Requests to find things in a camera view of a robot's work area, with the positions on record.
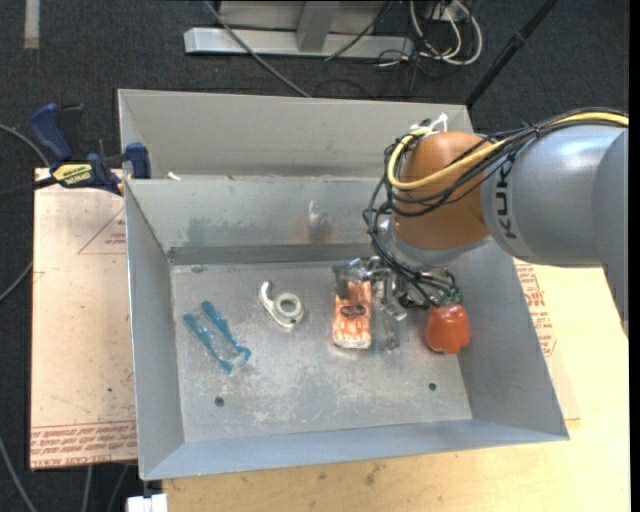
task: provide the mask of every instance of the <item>gray floor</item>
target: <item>gray floor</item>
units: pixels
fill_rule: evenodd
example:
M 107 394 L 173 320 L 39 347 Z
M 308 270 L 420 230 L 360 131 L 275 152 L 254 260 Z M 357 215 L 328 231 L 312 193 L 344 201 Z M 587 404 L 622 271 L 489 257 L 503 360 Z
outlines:
M 403 33 L 406 3 L 394 7 L 378 30 Z M 485 35 L 481 58 L 472 66 L 433 63 L 380 72 L 368 63 L 268 58 L 281 73 L 318 97 L 463 103 L 513 33 L 542 0 L 476 1 Z M 484 96 L 473 107 L 476 131 L 490 132 L 537 121 L 575 107 L 629 108 L 629 0 L 559 0 Z M 241 94 L 295 94 L 245 56 L 186 56 L 183 33 L 213 23 L 202 2 L 81 2 L 43 0 L 40 49 L 24 49 L 25 1 L 0 7 L 0 123 L 29 134 L 29 116 L 48 102 L 82 102 L 83 149 L 103 139 L 107 154 L 118 150 L 118 88 L 171 89 Z M 0 132 L 0 192 L 28 184 L 38 162 Z M 30 196 L 0 203 L 0 293 L 31 259 L 33 202 Z M 30 380 L 31 291 L 27 279 L 0 303 L 0 434 L 33 501 L 41 511 L 80 508 L 85 470 L 31 473 L 25 436 Z M 101 512 L 121 472 L 96 467 L 89 510 Z M 135 471 L 123 494 L 142 492 Z M 2 510 L 27 510 L 0 464 Z

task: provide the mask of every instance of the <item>wire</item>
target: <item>wire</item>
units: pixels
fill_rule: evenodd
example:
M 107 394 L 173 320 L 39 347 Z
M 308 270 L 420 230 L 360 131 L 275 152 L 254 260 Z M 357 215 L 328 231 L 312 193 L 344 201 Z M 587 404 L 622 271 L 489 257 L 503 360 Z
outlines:
M 24 504 L 27 506 L 30 512 L 38 512 L 36 507 L 33 505 L 31 498 L 29 498 L 27 491 L 25 491 L 22 485 L 22 482 L 20 481 L 20 477 L 18 477 L 18 473 L 16 473 L 16 470 L 13 467 L 13 464 L 11 463 L 11 459 L 9 458 L 9 454 L 7 453 L 7 448 L 4 445 L 4 441 L 2 440 L 1 435 L 0 435 L 0 453 L 2 453 L 2 458 L 4 459 L 4 463 L 7 466 L 7 469 L 9 470 L 9 474 L 11 475 L 11 479 L 13 480 L 13 483 L 15 484 L 16 489 L 18 489 L 18 492 L 22 497 L 22 501 L 24 501 Z
M 87 512 L 89 506 L 89 492 L 91 491 L 91 477 L 93 474 L 93 465 L 89 465 L 87 468 L 87 480 L 84 484 L 84 495 L 82 496 L 82 508 L 80 512 Z
M 276 78 L 287 84 L 291 89 L 296 91 L 300 96 L 304 96 L 305 98 L 311 98 L 309 94 L 307 94 L 304 90 L 294 84 L 291 80 L 286 78 L 284 75 L 280 74 L 276 69 L 274 69 L 270 64 L 265 62 L 262 57 L 260 57 L 247 43 L 245 43 L 234 31 L 233 29 L 227 25 L 227 23 L 220 17 L 220 15 L 216 12 L 216 9 L 213 5 L 211 5 L 210 1 L 205 1 L 205 5 L 209 8 L 209 10 L 213 13 L 217 22 L 220 23 L 227 33 L 231 36 L 231 38 L 238 43 L 244 50 L 251 55 L 260 65 L 265 67 L 271 74 L 273 74 Z
M 122 473 L 120 473 L 120 477 L 118 478 L 118 481 L 116 482 L 116 486 L 113 488 L 113 492 L 111 493 L 111 497 L 109 498 L 109 504 L 107 505 L 106 512 L 111 512 L 111 510 L 113 509 L 113 506 L 116 503 L 118 491 L 120 490 L 120 487 L 122 486 L 122 482 L 124 481 L 124 477 L 127 475 L 127 472 L 129 471 L 130 467 L 131 466 L 129 464 L 125 464 L 124 469 L 122 470 Z
M 33 267 L 33 262 L 30 262 L 27 265 L 27 268 L 25 268 L 22 273 L 18 276 L 18 278 L 11 284 L 9 285 L 9 288 L 7 288 L 4 292 L 2 292 L 2 295 L 0 295 L 0 303 L 6 299 L 9 295 L 11 295 L 11 292 L 13 292 L 13 290 L 15 290 L 20 283 L 24 280 L 25 277 L 27 277 L 27 275 L 29 275 L 29 271 L 31 270 L 31 268 Z
M 380 239 L 381 223 L 383 216 L 393 214 L 418 217 L 433 212 L 444 205 L 459 201 L 471 190 L 479 187 L 491 175 L 500 168 L 499 162 L 503 159 L 514 161 L 519 152 L 524 150 L 528 144 L 536 138 L 544 136 L 554 130 L 584 123 L 606 123 L 627 127 L 629 125 L 628 114 L 609 109 L 576 109 L 552 118 L 546 119 L 534 125 L 526 125 L 524 128 L 509 130 L 487 135 L 479 140 L 472 148 L 465 151 L 450 162 L 444 169 L 431 176 L 444 176 L 454 171 L 459 171 L 462 167 L 468 167 L 449 186 L 422 197 L 415 197 L 412 191 L 425 185 L 425 180 L 416 180 L 410 183 L 398 181 L 398 176 L 402 170 L 403 159 L 410 151 L 417 146 L 423 137 L 428 137 L 435 133 L 438 124 L 444 124 L 446 131 L 446 117 L 440 116 L 435 122 L 423 122 L 424 126 L 414 128 L 411 132 L 396 140 L 396 142 L 385 150 L 384 168 L 385 172 L 380 182 L 377 184 L 368 207 L 363 211 L 363 218 L 368 226 L 371 237 L 371 247 L 378 254 L 389 269 L 396 273 L 409 285 L 410 291 L 399 297 L 398 300 L 404 307 L 429 308 L 431 305 L 441 306 L 450 302 L 460 302 L 462 295 L 455 284 L 452 275 L 435 276 L 421 272 L 420 269 L 411 268 L 402 263 L 393 254 L 391 248 L 386 248 Z M 466 187 L 461 194 L 454 197 L 454 194 Z M 386 191 L 386 200 L 383 200 L 377 207 L 378 197 L 383 189 Z M 406 191 L 406 195 L 396 192 Z M 406 210 L 402 204 L 422 205 L 419 210 Z M 416 301 L 411 297 L 417 292 L 422 298 Z
M 385 2 L 384 6 L 382 7 L 382 9 L 380 9 L 380 12 L 378 13 L 378 15 L 375 17 L 375 19 L 369 23 L 363 30 L 362 32 L 360 32 L 356 37 L 354 37 L 351 42 L 349 42 L 347 45 L 343 46 L 342 48 L 340 48 L 337 52 L 335 52 L 333 55 L 327 57 L 324 61 L 328 62 L 330 60 L 335 59 L 336 57 L 340 57 L 340 55 L 344 54 L 345 52 L 349 51 L 351 48 L 353 48 L 353 46 L 360 41 L 360 39 L 362 39 L 365 34 L 367 32 L 369 32 L 369 30 L 371 30 L 372 27 L 374 27 L 376 25 L 376 23 L 378 23 L 382 17 L 387 13 L 387 11 L 389 11 L 389 9 L 391 8 L 392 2 L 387 1 Z
M 442 19 L 443 17 L 447 19 L 456 38 L 456 47 L 454 50 L 441 53 L 437 51 L 433 47 L 433 45 L 424 37 L 424 31 L 420 28 L 420 24 L 418 23 L 418 18 L 416 16 L 415 2 L 411 1 L 409 2 L 409 16 L 411 19 L 411 23 L 413 25 L 413 28 L 416 34 L 418 35 L 419 42 L 422 43 L 428 50 L 428 52 L 423 52 L 423 51 L 419 52 L 419 55 L 427 59 L 439 60 L 447 64 L 452 64 L 454 66 L 468 66 L 469 64 L 473 64 L 474 62 L 476 62 L 482 53 L 482 47 L 484 44 L 483 37 L 482 37 L 482 30 L 475 16 L 471 14 L 471 11 L 462 2 L 460 2 L 459 0 L 454 0 L 453 2 L 451 2 L 451 5 L 455 5 L 458 9 L 463 11 L 464 14 L 466 15 L 466 19 L 469 20 L 469 22 L 471 23 L 471 26 L 473 28 L 473 33 L 475 34 L 475 39 L 476 39 L 476 48 L 475 48 L 474 54 L 468 58 L 463 58 L 463 59 L 455 58 L 459 55 L 460 51 L 462 50 L 463 38 L 462 38 L 462 35 L 460 34 L 460 30 L 458 29 L 458 26 L 456 25 L 456 22 L 453 20 L 453 18 L 451 17 L 451 13 L 449 12 L 449 9 L 451 8 L 451 6 L 441 7 L 442 14 L 440 15 L 440 19 Z M 438 8 L 438 5 L 435 5 L 432 8 L 430 18 L 433 18 L 436 8 Z
M 2 124 L 2 123 L 0 123 L 0 130 L 3 130 L 5 132 L 7 132 L 8 134 L 13 135 L 14 137 L 17 137 L 18 139 L 20 139 L 27 146 L 29 146 L 31 149 L 33 149 L 33 151 L 36 152 L 36 154 L 38 155 L 40 160 L 42 160 L 42 163 L 45 165 L 45 167 L 51 167 L 51 164 L 49 164 L 49 160 L 47 160 L 47 157 L 44 156 L 44 153 L 42 151 L 40 151 L 40 148 L 38 146 L 36 146 L 33 142 L 31 142 L 27 137 L 22 135 L 17 130 L 15 130 L 15 129 L 13 129 L 13 128 L 5 125 L 5 124 Z
M 554 119 L 550 122 L 544 124 L 545 127 L 548 128 L 557 128 L 559 126 L 573 123 L 573 122 L 594 122 L 594 121 L 602 121 L 607 123 L 619 124 L 621 126 L 628 126 L 629 120 L 622 114 L 619 113 L 610 113 L 610 112 L 599 112 L 599 111 L 585 111 L 578 112 L 575 114 L 566 115 L 560 119 Z M 425 185 L 429 185 L 434 183 L 444 176 L 452 174 L 461 168 L 468 165 L 476 165 L 485 158 L 489 157 L 492 154 L 495 154 L 500 148 L 505 145 L 511 139 L 503 139 L 501 141 L 494 142 L 487 147 L 478 149 L 474 151 L 470 155 L 461 158 L 454 163 L 449 164 L 445 168 L 439 170 L 438 172 L 431 174 L 425 178 L 415 180 L 412 182 L 402 182 L 396 178 L 396 166 L 398 163 L 398 158 L 400 155 L 407 151 L 409 144 L 416 139 L 429 136 L 434 133 L 434 130 L 429 127 L 421 127 L 412 132 L 405 135 L 402 139 L 398 141 L 395 148 L 391 153 L 391 157 L 389 158 L 389 165 L 387 167 L 387 179 L 392 187 L 397 188 L 398 190 L 415 190 Z

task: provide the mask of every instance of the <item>red object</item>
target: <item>red object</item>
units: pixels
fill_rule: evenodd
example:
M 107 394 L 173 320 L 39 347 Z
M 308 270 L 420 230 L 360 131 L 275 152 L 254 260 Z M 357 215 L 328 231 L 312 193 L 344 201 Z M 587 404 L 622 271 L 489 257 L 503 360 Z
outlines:
M 431 350 L 457 354 L 471 338 L 467 310 L 461 304 L 432 307 L 424 334 L 424 344 Z

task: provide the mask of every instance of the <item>blue clip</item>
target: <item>blue clip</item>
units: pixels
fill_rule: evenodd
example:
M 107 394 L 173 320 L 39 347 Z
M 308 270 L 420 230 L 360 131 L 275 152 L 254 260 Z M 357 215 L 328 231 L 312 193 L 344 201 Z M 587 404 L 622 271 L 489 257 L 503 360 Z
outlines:
M 209 355 L 222 367 L 225 373 L 229 377 L 233 377 L 246 366 L 251 357 L 251 351 L 235 340 L 226 319 L 213 307 L 211 302 L 203 302 L 201 307 L 205 317 L 222 334 L 224 343 L 216 343 L 216 334 L 200 319 L 200 315 L 196 316 L 193 313 L 187 313 L 182 317 L 184 324 L 191 334 L 202 343 Z

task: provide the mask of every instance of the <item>metal bar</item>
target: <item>metal bar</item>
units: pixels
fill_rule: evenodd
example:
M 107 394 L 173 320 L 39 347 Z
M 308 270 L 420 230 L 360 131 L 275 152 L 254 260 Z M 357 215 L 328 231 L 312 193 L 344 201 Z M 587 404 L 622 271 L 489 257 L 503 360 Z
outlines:
M 305 2 L 296 30 L 298 48 L 320 51 L 329 35 L 340 2 Z
M 296 32 L 269 30 L 235 30 L 234 32 L 257 54 L 298 57 L 329 57 L 349 44 L 355 37 L 347 34 L 327 34 L 322 49 L 303 51 L 298 47 Z M 192 28 L 185 32 L 184 42 L 188 54 L 247 53 L 221 28 Z M 376 59 L 386 51 L 388 59 L 397 59 L 398 54 L 392 50 L 410 54 L 413 50 L 413 43 L 408 38 L 401 36 L 363 36 L 341 57 Z

